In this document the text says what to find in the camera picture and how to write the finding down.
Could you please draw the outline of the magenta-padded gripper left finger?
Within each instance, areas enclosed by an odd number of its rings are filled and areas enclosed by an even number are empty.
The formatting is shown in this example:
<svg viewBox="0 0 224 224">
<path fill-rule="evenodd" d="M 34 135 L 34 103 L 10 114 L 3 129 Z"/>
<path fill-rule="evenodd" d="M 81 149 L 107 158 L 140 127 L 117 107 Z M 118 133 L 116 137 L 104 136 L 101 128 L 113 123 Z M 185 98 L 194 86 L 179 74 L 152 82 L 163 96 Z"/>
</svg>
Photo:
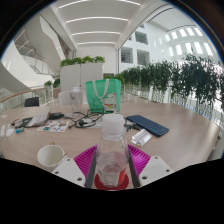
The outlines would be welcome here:
<svg viewBox="0 0 224 224">
<path fill-rule="evenodd" d="M 96 148 L 92 146 L 75 158 L 63 160 L 52 173 L 78 186 L 91 188 L 96 168 Z"/>
</svg>

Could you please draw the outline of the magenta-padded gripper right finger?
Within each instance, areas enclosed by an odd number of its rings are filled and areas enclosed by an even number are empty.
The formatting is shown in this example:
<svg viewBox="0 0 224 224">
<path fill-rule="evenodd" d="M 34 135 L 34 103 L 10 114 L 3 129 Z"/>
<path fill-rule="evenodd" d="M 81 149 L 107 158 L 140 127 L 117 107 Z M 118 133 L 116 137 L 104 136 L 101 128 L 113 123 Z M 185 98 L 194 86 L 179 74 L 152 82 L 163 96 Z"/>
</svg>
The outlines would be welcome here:
<svg viewBox="0 0 224 224">
<path fill-rule="evenodd" d="M 158 155 L 149 156 L 140 149 L 129 145 L 129 166 L 134 188 L 146 186 L 171 173 L 173 170 Z"/>
</svg>

